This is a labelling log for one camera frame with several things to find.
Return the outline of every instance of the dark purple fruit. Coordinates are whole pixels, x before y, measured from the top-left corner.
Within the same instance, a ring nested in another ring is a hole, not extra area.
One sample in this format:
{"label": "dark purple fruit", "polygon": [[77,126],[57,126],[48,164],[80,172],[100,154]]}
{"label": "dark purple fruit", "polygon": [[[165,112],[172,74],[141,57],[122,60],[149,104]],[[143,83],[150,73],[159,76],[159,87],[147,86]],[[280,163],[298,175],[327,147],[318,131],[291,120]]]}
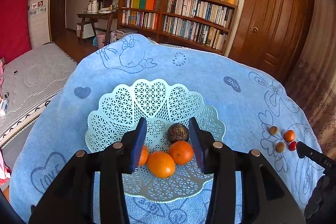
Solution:
{"label": "dark purple fruit", "polygon": [[172,124],[167,131],[167,137],[171,144],[177,141],[188,141],[189,130],[181,123]]}

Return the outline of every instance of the metal bolt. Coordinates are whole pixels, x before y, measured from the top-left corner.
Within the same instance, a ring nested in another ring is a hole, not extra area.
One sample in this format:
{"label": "metal bolt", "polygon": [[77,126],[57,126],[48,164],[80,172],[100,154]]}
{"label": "metal bolt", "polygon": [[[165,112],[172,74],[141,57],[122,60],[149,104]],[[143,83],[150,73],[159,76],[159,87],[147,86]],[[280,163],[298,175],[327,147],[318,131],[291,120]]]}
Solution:
{"label": "metal bolt", "polygon": [[122,147],[123,147],[123,143],[122,142],[115,142],[113,144],[113,148],[115,148],[115,149],[120,149]]}
{"label": "metal bolt", "polygon": [[76,157],[77,158],[81,158],[82,156],[84,156],[85,155],[85,151],[84,150],[78,150],[77,152],[76,152]]}
{"label": "metal bolt", "polygon": [[214,148],[218,148],[218,149],[223,147],[223,144],[221,142],[214,142],[212,145]]}
{"label": "metal bolt", "polygon": [[252,149],[251,154],[255,157],[259,157],[260,156],[260,151],[257,150],[257,149]]}

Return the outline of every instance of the bottle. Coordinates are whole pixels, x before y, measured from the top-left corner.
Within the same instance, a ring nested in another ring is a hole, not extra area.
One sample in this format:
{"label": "bottle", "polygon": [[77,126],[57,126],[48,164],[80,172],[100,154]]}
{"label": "bottle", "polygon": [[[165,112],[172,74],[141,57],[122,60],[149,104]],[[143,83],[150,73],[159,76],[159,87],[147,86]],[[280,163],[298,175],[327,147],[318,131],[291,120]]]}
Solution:
{"label": "bottle", "polygon": [[98,12],[98,1],[94,0],[92,3],[92,13],[97,13]]}

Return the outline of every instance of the brown curtain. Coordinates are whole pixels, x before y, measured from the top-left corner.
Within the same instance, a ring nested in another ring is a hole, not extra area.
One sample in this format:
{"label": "brown curtain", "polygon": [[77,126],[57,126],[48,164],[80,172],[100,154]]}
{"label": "brown curtain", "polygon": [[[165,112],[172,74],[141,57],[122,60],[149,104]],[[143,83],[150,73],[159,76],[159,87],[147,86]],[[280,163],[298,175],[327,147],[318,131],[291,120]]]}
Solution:
{"label": "brown curtain", "polygon": [[336,158],[336,0],[315,0],[307,40],[285,86],[323,153]]}

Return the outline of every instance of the desk leg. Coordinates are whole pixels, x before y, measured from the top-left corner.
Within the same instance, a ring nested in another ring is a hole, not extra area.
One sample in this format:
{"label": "desk leg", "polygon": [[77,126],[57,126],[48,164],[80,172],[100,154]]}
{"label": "desk leg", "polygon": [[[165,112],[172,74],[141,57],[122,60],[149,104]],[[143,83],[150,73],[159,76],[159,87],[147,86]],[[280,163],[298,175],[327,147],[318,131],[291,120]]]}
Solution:
{"label": "desk leg", "polygon": [[108,45],[110,43],[110,33],[111,33],[111,26],[113,21],[113,15],[110,14],[109,21],[107,22],[107,28],[106,28],[106,35],[105,35],[105,43],[104,46]]}
{"label": "desk leg", "polygon": [[81,31],[79,32],[78,42],[79,42],[79,39],[82,39],[83,42],[85,43],[85,40],[82,38],[83,31],[84,31],[84,24],[83,24],[84,22],[85,22],[85,17],[82,18],[82,25],[81,25]]}
{"label": "desk leg", "polygon": [[94,33],[94,36],[96,37],[97,34],[96,34],[96,27],[95,27],[95,23],[94,21],[90,18],[90,22],[91,22],[91,25],[92,25],[92,30],[93,30],[93,33]]}

